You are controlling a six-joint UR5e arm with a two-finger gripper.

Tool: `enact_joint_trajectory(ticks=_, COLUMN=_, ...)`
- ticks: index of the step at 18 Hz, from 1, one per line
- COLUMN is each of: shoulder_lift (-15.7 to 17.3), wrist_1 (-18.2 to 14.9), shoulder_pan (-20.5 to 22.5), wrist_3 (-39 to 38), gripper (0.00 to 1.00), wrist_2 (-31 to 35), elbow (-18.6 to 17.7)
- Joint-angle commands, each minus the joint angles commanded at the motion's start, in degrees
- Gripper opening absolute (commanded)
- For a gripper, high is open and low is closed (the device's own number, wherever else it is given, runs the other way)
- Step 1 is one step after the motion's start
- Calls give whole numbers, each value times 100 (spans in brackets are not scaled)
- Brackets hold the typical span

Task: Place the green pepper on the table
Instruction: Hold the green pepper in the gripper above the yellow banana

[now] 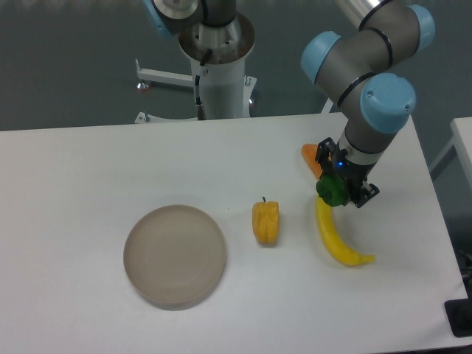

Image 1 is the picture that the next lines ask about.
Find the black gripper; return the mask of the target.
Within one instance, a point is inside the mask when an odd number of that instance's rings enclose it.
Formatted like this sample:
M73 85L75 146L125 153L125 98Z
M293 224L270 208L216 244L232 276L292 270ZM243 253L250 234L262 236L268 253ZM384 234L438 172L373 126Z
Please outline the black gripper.
M340 138L337 143L330 137L317 145L315 161L322 173L339 176L349 194L349 201L357 208L380 193L374 184L367 181L367 176L375 166L375 154L368 154L357 149L347 138Z

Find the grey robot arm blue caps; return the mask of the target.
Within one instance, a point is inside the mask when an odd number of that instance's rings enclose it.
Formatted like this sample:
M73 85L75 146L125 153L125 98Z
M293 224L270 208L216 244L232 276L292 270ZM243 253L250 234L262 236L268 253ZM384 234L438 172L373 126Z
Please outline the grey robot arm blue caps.
M362 207L379 190L368 175L416 105L410 82L390 72L431 44L435 23L419 5L398 1L339 1L357 33L317 35L301 66L347 118L338 140L325 139L310 161L319 166L319 197L329 206ZM245 60L254 47L251 22L234 1L146 1L155 31L176 35L192 69L199 120L241 118Z

